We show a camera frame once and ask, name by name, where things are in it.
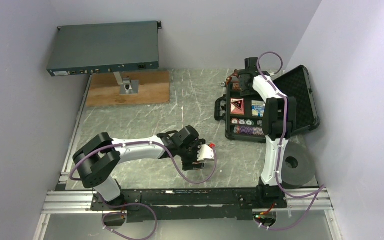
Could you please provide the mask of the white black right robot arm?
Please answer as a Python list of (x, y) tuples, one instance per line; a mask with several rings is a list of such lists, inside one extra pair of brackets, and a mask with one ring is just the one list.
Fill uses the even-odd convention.
[(244, 69), (238, 70), (240, 94), (259, 95), (265, 102), (262, 116), (262, 130), (266, 139), (265, 164), (261, 181), (265, 186), (278, 186), (282, 183), (284, 152), (292, 132), (296, 129), (297, 101), (274, 84), (268, 74), (261, 71), (259, 59), (249, 57), (244, 60)]

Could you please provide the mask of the black poker set case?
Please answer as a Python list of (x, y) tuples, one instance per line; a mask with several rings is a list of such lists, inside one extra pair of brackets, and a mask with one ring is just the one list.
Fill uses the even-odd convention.
[[(321, 120), (316, 110), (311, 79), (307, 68), (300, 65), (275, 79), (274, 84), (288, 97), (296, 99), (296, 128), (293, 136), (304, 135), (320, 126)], [(227, 85), (226, 93), (214, 103), (214, 119), (225, 122), (225, 137), (233, 141), (265, 143), (265, 136), (235, 134), (235, 126), (262, 127), (262, 117), (252, 116), (252, 100), (263, 101), (257, 95), (242, 96), (232, 89), (237, 79)], [(231, 119), (252, 120), (254, 125), (231, 124)]]

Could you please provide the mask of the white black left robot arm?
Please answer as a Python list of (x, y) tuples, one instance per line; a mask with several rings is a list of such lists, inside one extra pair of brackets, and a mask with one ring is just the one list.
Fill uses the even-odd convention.
[(124, 140), (111, 138), (107, 132), (96, 135), (72, 157), (77, 180), (84, 188), (94, 189), (111, 210), (124, 203), (122, 189), (111, 176), (118, 164), (142, 159), (170, 159), (180, 157), (183, 171), (199, 170), (205, 160), (214, 160), (214, 149), (199, 137), (190, 125), (180, 131), (158, 133), (149, 138)]

